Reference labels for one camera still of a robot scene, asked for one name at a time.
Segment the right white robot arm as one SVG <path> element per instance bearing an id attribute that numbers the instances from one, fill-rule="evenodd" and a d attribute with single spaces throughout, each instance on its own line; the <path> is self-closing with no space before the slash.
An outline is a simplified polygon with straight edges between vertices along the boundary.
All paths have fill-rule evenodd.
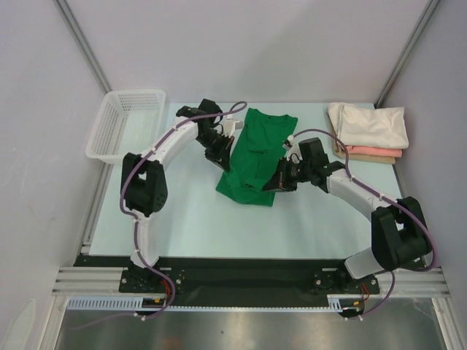
<path id="1" fill-rule="evenodd" d="M 344 292 L 354 292 L 363 279 L 394 271 L 433 251 L 420 204 L 412 197 L 387 197 L 352 176 L 348 165 L 331 162 L 318 138 L 284 142 L 286 154 L 264 184 L 264 192 L 293 192 L 308 182 L 336 196 L 360 212 L 371 224 L 371 245 L 343 260 L 336 283 Z"/>

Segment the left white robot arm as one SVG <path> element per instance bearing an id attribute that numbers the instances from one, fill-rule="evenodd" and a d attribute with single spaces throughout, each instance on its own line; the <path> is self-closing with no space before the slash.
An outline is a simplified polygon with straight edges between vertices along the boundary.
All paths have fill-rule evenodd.
<path id="1" fill-rule="evenodd" d="M 180 108 L 171 127 L 154 144 L 139 154 L 123 158 L 120 210 L 133 220 L 131 262 L 127 283 L 137 283 L 151 292 L 160 283 L 170 286 L 168 277 L 155 267 L 159 254 L 149 252 L 150 222 L 165 205 L 168 187 L 165 171 L 192 141 L 205 149 L 205 158 L 224 171 L 230 169 L 235 131 L 243 122 L 234 118 L 247 104 L 239 102 L 224 112 L 214 101 L 203 99 L 199 106 Z"/>

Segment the green t shirt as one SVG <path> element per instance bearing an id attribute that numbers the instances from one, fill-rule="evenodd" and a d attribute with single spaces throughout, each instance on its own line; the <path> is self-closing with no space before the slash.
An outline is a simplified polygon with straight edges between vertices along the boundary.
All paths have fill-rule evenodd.
<path id="1" fill-rule="evenodd" d="M 216 191 L 236 203 L 273 206 L 275 194 L 264 192 L 263 186 L 285 155 L 282 143 L 297 124 L 298 119 L 288 114 L 276 116 L 249 109 L 231 153 L 231 170 L 223 172 Z"/>

